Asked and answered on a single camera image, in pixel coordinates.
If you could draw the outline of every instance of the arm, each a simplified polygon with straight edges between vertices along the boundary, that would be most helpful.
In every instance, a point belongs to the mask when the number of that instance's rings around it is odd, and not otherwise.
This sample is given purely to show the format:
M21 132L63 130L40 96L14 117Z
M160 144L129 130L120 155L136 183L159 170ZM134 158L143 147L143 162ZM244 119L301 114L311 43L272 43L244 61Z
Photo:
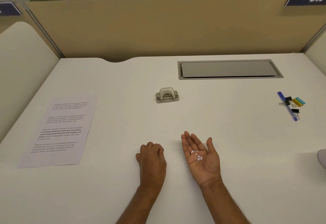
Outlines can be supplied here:
M220 159L213 146L212 138L207 140L208 150L194 134L190 135L187 131L181 139L189 170L202 191L214 222L250 224L223 184Z
M161 145L152 142L142 145L136 159L141 183L116 224L145 224L164 183L166 162Z

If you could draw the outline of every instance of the forearm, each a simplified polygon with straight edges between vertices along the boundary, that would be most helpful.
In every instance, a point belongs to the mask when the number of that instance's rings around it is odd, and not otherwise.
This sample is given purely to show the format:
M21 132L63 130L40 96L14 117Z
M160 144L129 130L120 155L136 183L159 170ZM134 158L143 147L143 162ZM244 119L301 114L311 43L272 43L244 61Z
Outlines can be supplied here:
M216 224L250 224L222 181L202 186L201 191Z
M138 187L116 224L145 224L159 192Z

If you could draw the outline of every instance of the pen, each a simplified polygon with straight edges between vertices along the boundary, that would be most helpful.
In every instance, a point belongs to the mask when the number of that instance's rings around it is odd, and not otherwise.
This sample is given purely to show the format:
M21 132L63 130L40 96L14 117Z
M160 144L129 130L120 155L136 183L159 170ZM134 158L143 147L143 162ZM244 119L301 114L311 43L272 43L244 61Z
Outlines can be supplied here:
M285 97L284 95L282 94L282 92L277 92L277 94L280 96L281 100L283 102L285 102ZM294 114L294 112L291 110L290 106L286 105L286 108L288 109L288 111L290 112L291 116L293 117L293 120L294 121L298 121L298 118L297 116Z

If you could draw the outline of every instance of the right hand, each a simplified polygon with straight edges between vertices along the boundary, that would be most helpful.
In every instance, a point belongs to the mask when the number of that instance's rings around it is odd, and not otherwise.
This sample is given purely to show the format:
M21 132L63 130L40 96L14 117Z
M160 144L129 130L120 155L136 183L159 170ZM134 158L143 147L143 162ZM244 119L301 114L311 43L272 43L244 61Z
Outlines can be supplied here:
M190 135L188 131L181 135L181 140L189 170L199 187L221 182L220 158L213 146L212 138L207 139L208 150L195 134ZM202 156L203 159L197 160L198 156Z
M166 174L166 161L160 144L141 145L140 153L136 159L140 167L140 187L159 193L164 183Z

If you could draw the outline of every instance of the sheet of paper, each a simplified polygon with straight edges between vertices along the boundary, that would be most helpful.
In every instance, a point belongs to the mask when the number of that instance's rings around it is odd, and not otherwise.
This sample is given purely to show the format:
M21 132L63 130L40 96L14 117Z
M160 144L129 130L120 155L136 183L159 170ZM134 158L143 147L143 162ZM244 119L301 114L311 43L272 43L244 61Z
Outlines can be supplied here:
M79 164L96 103L96 96L53 98L18 168Z

